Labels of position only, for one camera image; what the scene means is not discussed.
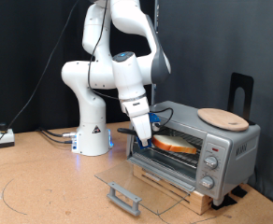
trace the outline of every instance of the table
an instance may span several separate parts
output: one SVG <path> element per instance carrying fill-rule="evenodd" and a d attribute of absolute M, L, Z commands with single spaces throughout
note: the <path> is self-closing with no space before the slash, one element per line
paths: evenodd
<path fill-rule="evenodd" d="M 126 160 L 126 135 L 116 130 L 128 125 L 108 124 L 115 147 L 98 157 L 74 154 L 41 133 L 15 134 L 15 147 L 0 148 L 0 223 L 273 223 L 273 202 L 248 185 L 243 199 L 232 196 L 237 204 L 203 216 L 180 204 L 159 217 L 142 206 L 139 217 L 123 211 L 94 175 Z"/>

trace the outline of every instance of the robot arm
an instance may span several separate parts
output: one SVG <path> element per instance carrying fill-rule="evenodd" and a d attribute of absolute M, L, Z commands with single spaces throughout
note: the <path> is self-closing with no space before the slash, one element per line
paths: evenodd
<path fill-rule="evenodd" d="M 137 136 L 145 147 L 151 138 L 149 104 L 144 85 L 163 82 L 170 74 L 170 65 L 164 55 L 151 20 L 142 13 L 138 0 L 90 0 L 84 24 L 82 45 L 93 53 L 99 39 L 106 1 L 108 7 L 104 29 L 94 53 L 90 86 L 93 89 L 114 89 L 119 92 L 122 112 L 129 116 Z M 151 53 L 136 57 L 126 52 L 113 59 L 109 51 L 110 21 L 127 34 L 143 35 L 148 39 Z M 90 90 L 88 69 L 90 62 L 66 63 L 62 70 L 63 81 L 79 99 L 80 124 L 76 136 L 77 145 L 72 151 L 95 156 L 108 151 L 106 105 L 103 99 Z"/>
<path fill-rule="evenodd" d="M 122 112 L 129 116 L 143 147 L 151 139 L 149 104 L 143 85 L 164 82 L 170 64 L 154 31 L 151 19 L 140 10 L 138 0 L 111 0 L 111 18 L 117 29 L 142 35 L 148 40 L 151 54 L 136 58 L 132 52 L 116 55 L 112 61 L 115 85 Z"/>

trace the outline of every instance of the toaster oven handle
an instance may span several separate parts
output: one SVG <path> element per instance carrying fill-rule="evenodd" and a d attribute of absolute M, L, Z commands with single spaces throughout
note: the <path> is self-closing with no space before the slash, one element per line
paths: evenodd
<path fill-rule="evenodd" d="M 137 197 L 135 194 L 131 193 L 127 189 L 120 187 L 115 182 L 110 182 L 108 183 L 108 185 L 110 186 L 108 198 L 110 198 L 115 204 L 117 204 L 119 207 L 126 210 L 127 212 L 131 213 L 135 217 L 139 216 L 140 211 L 138 210 L 138 203 L 142 201 L 142 199 L 140 197 Z M 133 201 L 133 206 L 130 206 L 129 204 L 119 199 L 116 196 L 116 190 L 125 197 L 131 199 Z"/>
<path fill-rule="evenodd" d="M 126 134 L 131 134 L 131 135 L 137 136 L 137 132 L 135 130 L 131 130 L 131 129 L 119 128 L 118 133 L 126 133 Z"/>

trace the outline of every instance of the wooden block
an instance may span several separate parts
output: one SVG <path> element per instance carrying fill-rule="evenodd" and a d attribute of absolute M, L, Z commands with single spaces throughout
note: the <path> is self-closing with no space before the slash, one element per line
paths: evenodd
<path fill-rule="evenodd" d="M 170 181 L 162 179 L 158 175 L 151 174 L 137 165 L 134 165 L 134 176 L 154 188 L 159 189 L 161 192 L 178 202 L 181 201 L 181 204 L 190 208 L 198 215 L 202 215 L 211 207 L 212 198 L 209 196 L 203 195 L 197 191 L 189 192 L 185 189 L 181 189 Z"/>

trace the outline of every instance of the wooden platform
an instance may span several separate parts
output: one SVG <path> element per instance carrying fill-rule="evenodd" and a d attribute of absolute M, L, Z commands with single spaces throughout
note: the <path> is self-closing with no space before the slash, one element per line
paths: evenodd
<path fill-rule="evenodd" d="M 161 192 L 177 200 L 184 206 L 190 208 L 198 215 L 202 215 L 211 207 L 212 198 L 203 195 L 197 191 L 188 192 L 178 186 L 173 185 L 166 179 L 162 179 L 158 175 L 153 175 L 145 171 L 143 168 L 134 165 L 134 176 L 143 180 L 147 184 L 159 189 Z"/>
<path fill-rule="evenodd" d="M 98 157 L 74 154 L 70 146 L 40 133 L 17 133 L 15 147 L 0 149 L 0 224 L 273 224 L 273 202 L 248 185 L 243 199 L 232 196 L 237 204 L 210 208 L 202 216 L 182 204 L 160 216 L 143 206 L 139 217 L 124 212 L 107 197 L 108 185 L 94 175 L 126 160 L 126 135 L 117 129 L 128 125 L 108 124 L 115 147 Z"/>

